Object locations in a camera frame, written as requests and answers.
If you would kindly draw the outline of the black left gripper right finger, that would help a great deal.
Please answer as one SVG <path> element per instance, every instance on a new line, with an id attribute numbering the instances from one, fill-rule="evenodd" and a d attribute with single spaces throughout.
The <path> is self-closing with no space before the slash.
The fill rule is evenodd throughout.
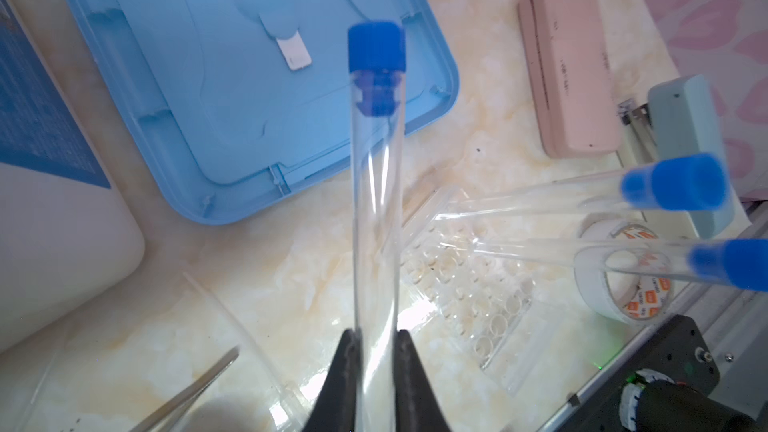
<path id="1" fill-rule="evenodd" d="M 450 431 L 407 330 L 396 335 L 394 383 L 397 432 Z"/>

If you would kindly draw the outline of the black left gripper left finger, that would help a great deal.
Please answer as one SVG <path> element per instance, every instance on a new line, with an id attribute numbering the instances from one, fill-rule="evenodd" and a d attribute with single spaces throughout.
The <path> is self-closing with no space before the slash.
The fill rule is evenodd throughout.
<path id="1" fill-rule="evenodd" d="M 360 371 L 361 340 L 356 330 L 346 329 L 303 432 L 355 430 Z"/>

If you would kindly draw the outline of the clear acrylic test tube rack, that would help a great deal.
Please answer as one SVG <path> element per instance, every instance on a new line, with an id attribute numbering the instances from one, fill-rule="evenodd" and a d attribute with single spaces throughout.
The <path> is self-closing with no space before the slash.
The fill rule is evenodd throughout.
<path id="1" fill-rule="evenodd" d="M 553 237 L 563 224 L 552 216 L 443 218 L 465 196 L 431 183 L 406 190 L 401 276 L 432 304 L 456 347 L 515 396 L 568 319 L 562 270 L 482 246 Z"/>

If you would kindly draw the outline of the white plastic storage bin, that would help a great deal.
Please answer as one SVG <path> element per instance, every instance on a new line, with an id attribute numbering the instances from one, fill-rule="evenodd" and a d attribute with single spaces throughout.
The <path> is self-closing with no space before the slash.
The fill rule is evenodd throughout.
<path id="1" fill-rule="evenodd" d="M 1 0 L 1 348 L 124 280 L 145 239 L 10 0 Z"/>

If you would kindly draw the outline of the blue capped glass test tube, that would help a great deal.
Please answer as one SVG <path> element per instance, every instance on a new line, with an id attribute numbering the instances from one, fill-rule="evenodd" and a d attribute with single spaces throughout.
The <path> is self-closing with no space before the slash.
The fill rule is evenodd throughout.
<path id="1" fill-rule="evenodd" d="M 438 220 L 491 215 L 579 214 L 629 210 L 714 211 L 730 196 L 728 174 L 709 153 L 517 188 L 452 202 Z"/>

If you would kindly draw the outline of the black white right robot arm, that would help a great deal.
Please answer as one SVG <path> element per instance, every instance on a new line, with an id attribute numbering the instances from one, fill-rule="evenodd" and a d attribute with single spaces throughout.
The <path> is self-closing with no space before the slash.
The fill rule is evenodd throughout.
<path id="1" fill-rule="evenodd" d="M 555 431 L 765 431 L 711 397 L 720 370 L 695 321 L 675 315 L 597 389 L 569 401 Z"/>

